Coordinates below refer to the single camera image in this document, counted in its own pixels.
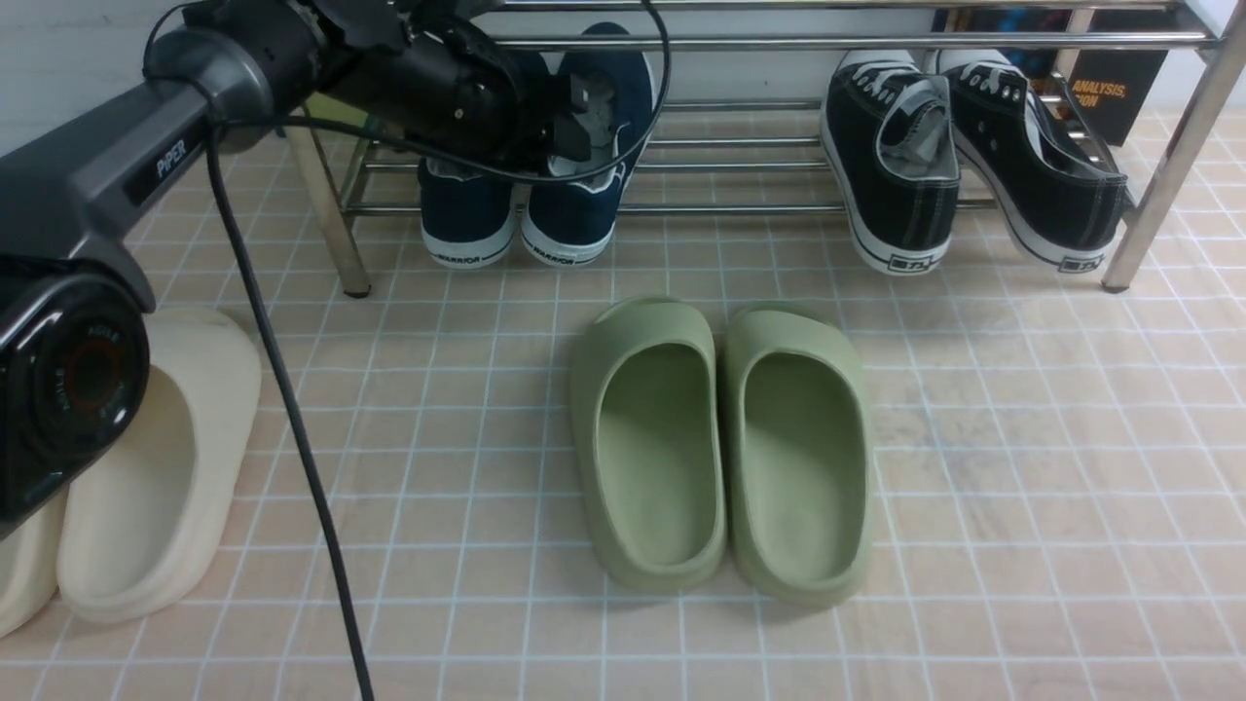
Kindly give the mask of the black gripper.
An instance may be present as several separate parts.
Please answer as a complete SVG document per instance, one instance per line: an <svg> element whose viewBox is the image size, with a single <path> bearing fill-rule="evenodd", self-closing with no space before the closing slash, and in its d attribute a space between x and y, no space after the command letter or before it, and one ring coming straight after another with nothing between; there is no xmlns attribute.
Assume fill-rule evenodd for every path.
<svg viewBox="0 0 1246 701"><path fill-rule="evenodd" d="M574 77L566 112L564 78L520 65L464 17L370 17L344 27L323 67L321 92L459 159L536 171L618 154L613 78Z"/></svg>

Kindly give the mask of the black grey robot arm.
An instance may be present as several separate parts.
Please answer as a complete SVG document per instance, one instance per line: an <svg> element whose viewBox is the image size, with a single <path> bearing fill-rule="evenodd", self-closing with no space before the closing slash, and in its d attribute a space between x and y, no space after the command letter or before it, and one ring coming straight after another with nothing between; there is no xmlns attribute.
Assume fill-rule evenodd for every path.
<svg viewBox="0 0 1246 701"><path fill-rule="evenodd" d="M155 298L125 239L201 154L239 154L320 92L480 171L588 161L587 81L518 67L471 21L493 7L192 1L142 83L2 157L4 535L133 421Z"/></svg>

